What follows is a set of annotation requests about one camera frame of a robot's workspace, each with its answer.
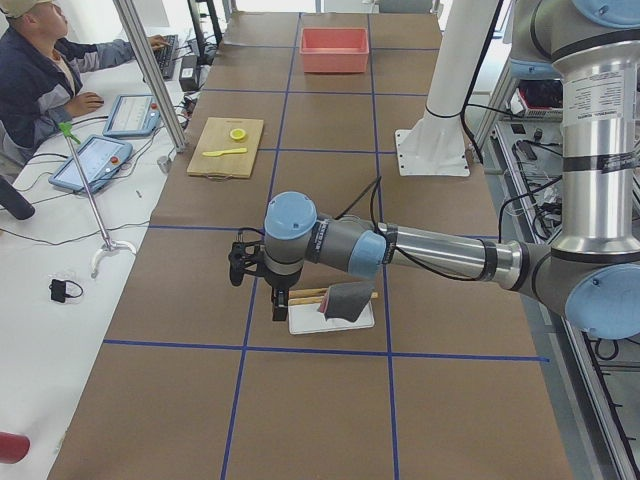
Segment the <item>blue tablet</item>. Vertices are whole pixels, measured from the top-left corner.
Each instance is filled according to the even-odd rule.
[[[77,152],[93,193],[104,187],[129,159],[133,145],[115,138],[91,135],[77,148]],[[84,191],[80,172],[71,156],[49,177],[49,183],[73,191]]]
[[[160,111],[151,95],[118,95],[107,124],[105,137],[148,137],[158,127]]]

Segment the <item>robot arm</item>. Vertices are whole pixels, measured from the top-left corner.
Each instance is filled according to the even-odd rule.
[[[288,290],[305,261],[365,278],[384,264],[417,266],[456,280],[495,281],[597,337],[639,333],[631,190],[640,2],[519,0],[516,8],[513,56],[551,61],[564,78],[563,231],[551,245],[334,220],[318,215],[306,196],[286,192],[269,205],[264,241],[234,243],[232,283],[244,274],[265,277],[274,320],[284,320]]]

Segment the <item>wooden cutting board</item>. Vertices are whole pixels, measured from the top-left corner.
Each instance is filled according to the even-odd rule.
[[[258,153],[264,120],[251,118],[209,117],[204,126],[196,150],[193,152],[187,174],[196,177],[224,176],[249,178]],[[243,128],[247,135],[235,141],[229,133],[234,128]],[[246,147],[247,153],[226,154],[220,157],[204,157],[203,152]]]

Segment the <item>cap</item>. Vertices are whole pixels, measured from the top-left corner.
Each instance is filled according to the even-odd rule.
[[[38,3],[49,3],[52,0],[0,0],[0,10],[7,18],[18,18],[27,13]]]

